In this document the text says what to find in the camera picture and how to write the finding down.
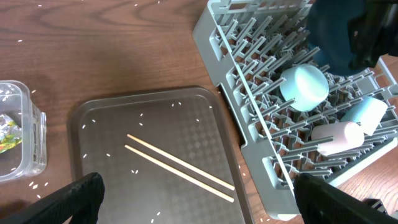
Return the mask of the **green snack wrapper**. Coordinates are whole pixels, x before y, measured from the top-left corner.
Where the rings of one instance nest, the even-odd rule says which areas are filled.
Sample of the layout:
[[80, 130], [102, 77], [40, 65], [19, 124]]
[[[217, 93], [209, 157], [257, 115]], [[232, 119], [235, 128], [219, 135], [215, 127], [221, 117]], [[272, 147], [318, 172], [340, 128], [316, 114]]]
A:
[[22, 142], [22, 128], [8, 115], [1, 114], [1, 153]]

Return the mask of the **large blue plate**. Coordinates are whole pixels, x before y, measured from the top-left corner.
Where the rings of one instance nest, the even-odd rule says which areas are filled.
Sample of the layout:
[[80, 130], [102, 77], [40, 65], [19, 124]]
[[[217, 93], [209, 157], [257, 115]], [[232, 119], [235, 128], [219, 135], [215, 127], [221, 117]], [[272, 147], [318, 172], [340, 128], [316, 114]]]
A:
[[328, 72], [348, 77], [367, 66], [350, 68], [354, 59], [349, 41], [348, 22], [365, 12], [363, 0], [316, 0], [308, 13], [306, 29], [310, 31], [308, 47], [320, 50], [313, 56], [319, 66], [329, 65]]

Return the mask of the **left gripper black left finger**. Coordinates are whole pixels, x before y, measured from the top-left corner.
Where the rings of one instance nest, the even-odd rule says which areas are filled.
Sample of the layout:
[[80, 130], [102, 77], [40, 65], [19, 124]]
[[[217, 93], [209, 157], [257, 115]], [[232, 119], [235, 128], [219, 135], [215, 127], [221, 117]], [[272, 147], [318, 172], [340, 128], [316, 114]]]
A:
[[9, 224], [96, 224], [104, 200], [105, 186], [102, 176], [92, 172], [29, 207], [1, 219]]

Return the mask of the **pink cup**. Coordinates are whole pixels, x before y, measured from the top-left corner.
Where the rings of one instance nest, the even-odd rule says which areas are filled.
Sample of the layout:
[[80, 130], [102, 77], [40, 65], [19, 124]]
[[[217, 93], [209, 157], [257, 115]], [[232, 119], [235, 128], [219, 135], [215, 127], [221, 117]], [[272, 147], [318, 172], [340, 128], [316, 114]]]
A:
[[318, 145], [317, 151], [323, 156], [330, 156], [361, 146], [364, 143], [364, 133], [361, 127], [352, 121], [325, 124], [314, 127], [312, 141], [333, 137], [332, 141]]

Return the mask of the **light blue cup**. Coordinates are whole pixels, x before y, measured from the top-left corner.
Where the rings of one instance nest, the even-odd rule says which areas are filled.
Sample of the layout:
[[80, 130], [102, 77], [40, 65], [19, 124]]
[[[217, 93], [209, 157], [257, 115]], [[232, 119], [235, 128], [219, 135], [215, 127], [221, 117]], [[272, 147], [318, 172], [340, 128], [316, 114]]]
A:
[[363, 132], [368, 136], [372, 136], [387, 108], [388, 105], [385, 102], [370, 96], [364, 96], [363, 100], [351, 107], [340, 121], [360, 123]]

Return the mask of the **wooden chopstick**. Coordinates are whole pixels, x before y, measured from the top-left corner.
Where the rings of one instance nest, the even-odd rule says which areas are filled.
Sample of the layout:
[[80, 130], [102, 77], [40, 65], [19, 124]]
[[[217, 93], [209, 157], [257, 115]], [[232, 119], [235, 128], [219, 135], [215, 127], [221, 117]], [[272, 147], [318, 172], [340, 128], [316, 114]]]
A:
[[133, 148], [131, 146], [128, 146], [127, 144], [125, 144], [124, 147], [129, 149], [130, 151], [136, 153], [137, 155], [147, 159], [148, 161], [158, 165], [159, 167], [161, 167], [161, 168], [163, 168], [163, 169], [165, 169], [165, 170], [167, 170], [167, 171], [169, 171], [169, 172], [171, 172], [171, 173], [173, 173], [173, 174], [175, 174], [175, 175], [177, 175], [177, 176], [179, 176], [179, 177], [181, 177], [181, 178], [183, 178], [183, 179], [185, 179], [185, 180], [187, 180], [187, 181], [189, 181], [189, 182], [191, 182], [191, 183], [193, 183], [193, 184], [195, 184], [195, 185], [197, 185], [197, 186], [199, 186], [199, 187], [201, 187], [201, 188], [203, 188], [203, 189], [205, 189], [205, 190], [207, 190], [207, 191], [209, 191], [209, 192], [211, 192], [211, 193], [213, 193], [215, 195], [217, 195], [218, 197], [223, 198], [224, 200], [229, 201], [231, 203], [234, 202], [234, 198], [232, 198], [229, 195], [224, 194], [223, 192], [221, 192], [221, 191], [219, 191], [219, 190], [217, 190], [217, 189], [215, 189], [215, 188], [213, 188], [213, 187], [211, 187], [211, 186], [209, 186], [209, 185], [207, 185], [207, 184], [205, 184], [205, 183], [203, 183], [203, 182], [201, 182], [201, 181], [199, 181], [199, 180], [197, 180], [197, 179], [195, 179], [195, 178], [193, 178], [193, 177], [191, 177], [189, 175], [187, 175], [186, 173], [181, 172], [181, 171], [179, 171], [179, 170], [177, 170], [177, 169], [175, 169], [175, 168], [173, 168], [173, 167], [171, 167], [171, 166], [169, 166], [169, 165], [167, 165], [167, 164], [155, 159], [154, 157], [151, 157], [148, 154], [145, 154], [145, 153], [143, 153], [143, 152], [141, 152], [141, 151], [139, 151], [139, 150], [137, 150], [137, 149], [135, 149], [135, 148]]
[[145, 141], [143, 141], [143, 140], [141, 140], [141, 139], [139, 139], [139, 138], [137, 138], [137, 137], [135, 137], [135, 136], [133, 136], [131, 134], [127, 134], [127, 137], [129, 137], [130, 139], [138, 142], [139, 144], [142, 144], [143, 146], [151, 149], [152, 151], [154, 151], [154, 152], [156, 152], [156, 153], [158, 153], [158, 154], [170, 159], [171, 161], [174, 161], [174, 162], [180, 164], [181, 166], [184, 166], [187, 169], [190, 169], [191, 171], [194, 171], [197, 174], [200, 174], [201, 176], [206, 177], [207, 179], [210, 179], [213, 182], [216, 182], [217, 184], [222, 185], [223, 187], [226, 187], [227, 189], [235, 190], [235, 186], [233, 186], [232, 184], [229, 184], [229, 183], [227, 183], [227, 182], [225, 182], [225, 181], [223, 181], [223, 180], [211, 175], [210, 173], [207, 173], [207, 172], [205, 172], [205, 171], [203, 171], [203, 170], [201, 170], [201, 169], [199, 169], [199, 168], [197, 168], [197, 167], [195, 167], [195, 166], [193, 166], [193, 165], [191, 165], [191, 164], [189, 164], [189, 163], [187, 163], [187, 162], [175, 157], [174, 155], [169, 154], [168, 152], [163, 151], [162, 149], [159, 149], [158, 147], [155, 147], [155, 146], [149, 144], [148, 142], [145, 142]]

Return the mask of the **light blue rice bowl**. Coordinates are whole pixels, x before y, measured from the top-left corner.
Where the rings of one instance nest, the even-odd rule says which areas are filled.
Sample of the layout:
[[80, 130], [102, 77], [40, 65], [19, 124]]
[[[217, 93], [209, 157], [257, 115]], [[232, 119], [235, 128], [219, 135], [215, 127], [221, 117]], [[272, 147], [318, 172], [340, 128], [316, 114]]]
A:
[[301, 64], [282, 72], [285, 79], [279, 86], [285, 101], [294, 99], [291, 107], [308, 112], [322, 103], [329, 94], [329, 85], [323, 72], [310, 64]]

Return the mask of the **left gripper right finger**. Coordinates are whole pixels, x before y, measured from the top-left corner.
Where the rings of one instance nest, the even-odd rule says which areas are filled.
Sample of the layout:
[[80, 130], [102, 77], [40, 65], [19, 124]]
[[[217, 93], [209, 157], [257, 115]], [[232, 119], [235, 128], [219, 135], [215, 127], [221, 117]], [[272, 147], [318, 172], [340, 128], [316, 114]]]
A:
[[397, 219], [303, 173], [294, 180], [298, 210], [305, 224], [397, 224]]

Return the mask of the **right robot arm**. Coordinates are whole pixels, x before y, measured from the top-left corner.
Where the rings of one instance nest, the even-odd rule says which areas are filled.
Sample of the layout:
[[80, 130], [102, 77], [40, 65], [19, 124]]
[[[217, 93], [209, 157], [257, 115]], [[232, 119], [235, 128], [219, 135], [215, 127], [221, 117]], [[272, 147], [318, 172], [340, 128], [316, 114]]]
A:
[[375, 67], [379, 57], [397, 56], [397, 0], [364, 1], [364, 12], [348, 22], [350, 69]]

